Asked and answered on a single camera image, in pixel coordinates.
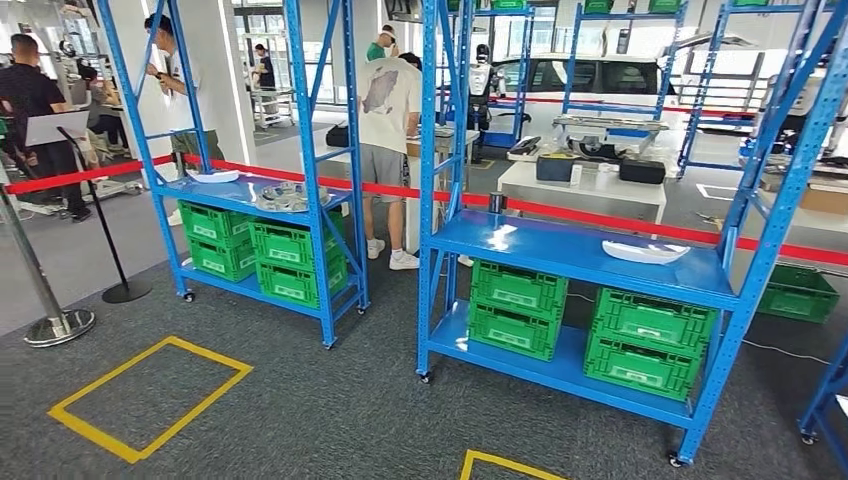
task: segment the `gray shorts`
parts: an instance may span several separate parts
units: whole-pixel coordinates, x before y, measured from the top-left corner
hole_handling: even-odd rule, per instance
[[[395,187],[409,186],[409,162],[406,154],[376,145],[359,144],[359,165],[362,169],[362,181]],[[403,197],[380,195],[384,203],[399,202]]]

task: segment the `car window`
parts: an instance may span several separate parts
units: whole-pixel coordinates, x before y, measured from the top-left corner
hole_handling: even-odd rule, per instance
[[[567,64],[564,60],[546,60],[540,61],[536,67],[538,71],[542,65],[545,65],[545,89],[538,91],[561,92],[565,89],[565,79]],[[595,84],[595,68],[596,64],[592,61],[577,60],[574,62],[574,82],[571,85],[571,91],[576,93],[591,92]]]
[[[605,94],[657,94],[657,66],[650,63],[601,62]]]

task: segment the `cardboard box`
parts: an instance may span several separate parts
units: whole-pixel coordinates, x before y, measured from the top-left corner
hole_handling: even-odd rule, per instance
[[[807,187],[804,198],[801,199],[800,207],[816,212],[848,215],[848,192],[816,190]]]

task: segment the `yellow floor tape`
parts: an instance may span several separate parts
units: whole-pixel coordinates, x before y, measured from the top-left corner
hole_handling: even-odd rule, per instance
[[[542,480],[568,480],[544,470],[524,465],[523,463],[514,462],[489,453],[478,452],[477,450],[468,450],[465,452],[465,462],[462,464],[462,473],[459,475],[459,480],[469,480],[471,478],[471,469],[474,467],[474,460],[494,463],[495,465],[499,465],[525,475],[530,475],[531,477],[540,478]]]
[[[76,417],[70,413],[68,413],[65,409],[72,403],[76,402],[80,398],[84,397],[91,393],[95,388],[102,386],[104,383],[109,380],[117,377],[121,373],[125,372],[127,369],[132,367],[133,365],[141,362],[145,358],[150,355],[156,353],[156,351],[160,350],[162,347],[166,345],[173,345],[175,347],[182,348],[184,350],[188,350],[195,355],[200,355],[201,357],[212,360],[213,362],[218,362],[224,364],[234,370],[236,370],[236,374],[230,378],[226,383],[218,387],[217,390],[212,392],[211,395],[206,397],[202,402],[200,402],[197,406],[191,409],[185,416],[177,420],[176,423],[171,425],[165,433],[159,435],[150,445],[146,446],[143,450],[136,450],[124,442],[118,440],[117,438],[109,435],[108,433],[99,430],[97,427],[89,424],[88,422],[82,420],[79,417]],[[209,405],[212,405],[215,400],[221,397],[224,393],[227,392],[233,385],[237,384],[244,378],[245,375],[250,373],[253,370],[253,367],[247,365],[245,363],[239,362],[238,360],[234,360],[232,358],[221,355],[220,353],[213,352],[212,350],[207,350],[203,347],[199,347],[193,343],[189,343],[181,338],[170,336],[156,345],[148,348],[147,350],[139,353],[135,357],[131,358],[129,361],[119,366],[118,368],[112,370],[111,372],[103,375],[98,378],[91,384],[84,387],[82,390],[77,393],[71,395],[70,397],[62,400],[56,406],[50,409],[47,412],[48,415],[55,418],[56,420],[62,422],[66,427],[71,430],[77,432],[88,440],[100,445],[101,447],[109,450],[115,455],[123,458],[129,463],[135,463],[139,460],[149,457],[153,452],[156,451],[159,447],[165,444],[168,440],[171,439],[174,435],[177,434],[183,427],[188,425],[195,417],[200,415],[204,410],[206,410]]]

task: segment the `black box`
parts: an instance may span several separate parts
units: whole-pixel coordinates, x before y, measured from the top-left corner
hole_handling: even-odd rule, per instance
[[[659,185],[665,180],[665,164],[652,160],[623,160],[618,178],[626,182]]]

